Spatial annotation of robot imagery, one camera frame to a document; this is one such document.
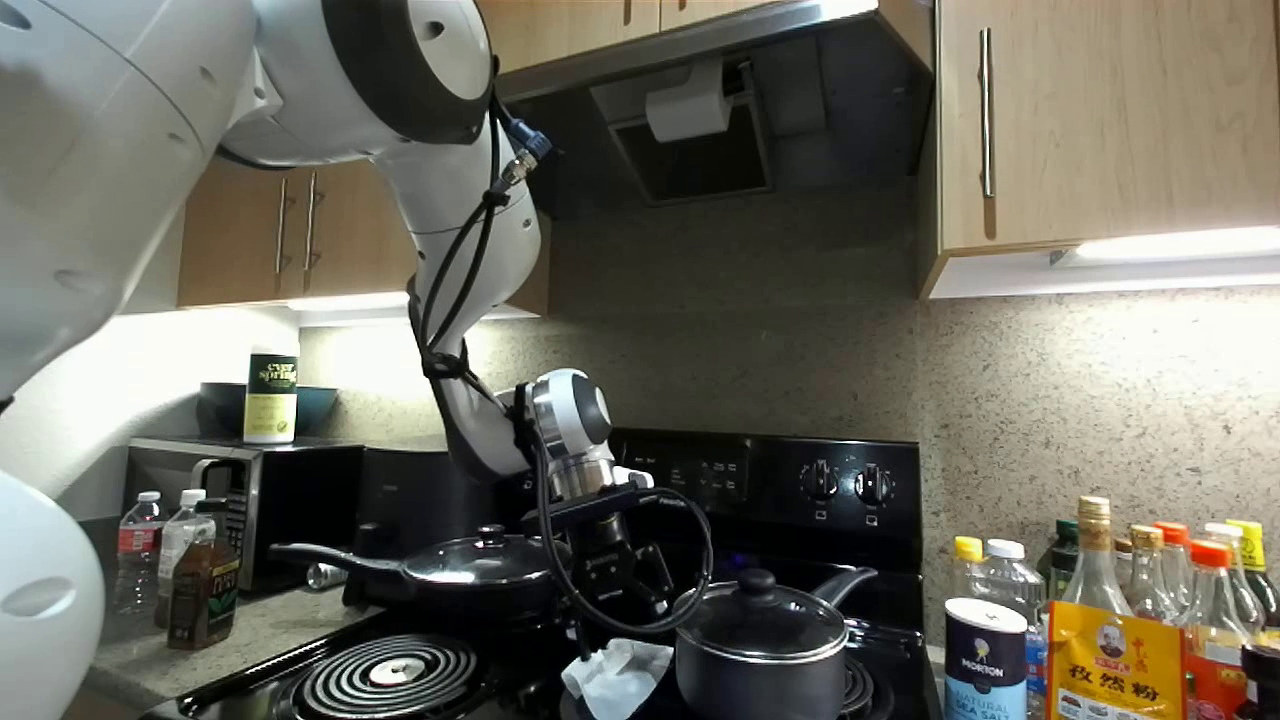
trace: pot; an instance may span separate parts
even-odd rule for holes
[[[818,598],[768,568],[713,584],[678,629],[678,687],[713,720],[837,720],[843,699],[843,618],[837,603],[877,572],[840,572]]]
[[[480,523],[477,535],[443,540],[405,562],[372,562],[327,543],[274,543],[274,558],[302,563],[338,563],[361,576],[372,601],[389,603],[544,603],[558,598],[558,576],[544,551],[507,535],[499,523]]]

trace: countertop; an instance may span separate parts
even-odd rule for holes
[[[67,716],[104,716],[98,704],[144,711],[372,618],[372,610],[345,610],[342,598],[333,590],[241,601],[231,637],[201,653],[170,648],[163,631],[150,620],[108,618],[102,653],[76,696],[80,711],[74,708]]]

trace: white cloth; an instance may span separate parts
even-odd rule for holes
[[[670,646],[609,639],[599,653],[559,674],[568,696],[584,699],[594,720],[628,720],[674,669]]]

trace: pot lid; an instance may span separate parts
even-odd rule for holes
[[[777,584],[768,568],[749,568],[737,584],[713,590],[680,637],[727,661],[814,665],[843,648],[843,618]]]
[[[480,523],[477,535],[443,540],[405,568],[418,584],[437,590],[527,590],[554,581],[544,551],[523,535],[507,535],[499,523]]]

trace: cabinet handle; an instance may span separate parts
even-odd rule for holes
[[[998,31],[975,31],[983,231],[998,235]]]
[[[315,190],[315,176],[310,179],[310,235],[303,235],[303,289],[313,289],[313,268],[322,266],[315,248],[315,214],[322,214],[325,192]]]
[[[279,190],[277,190],[277,289],[290,268],[286,235],[290,235],[290,186],[279,176]]]

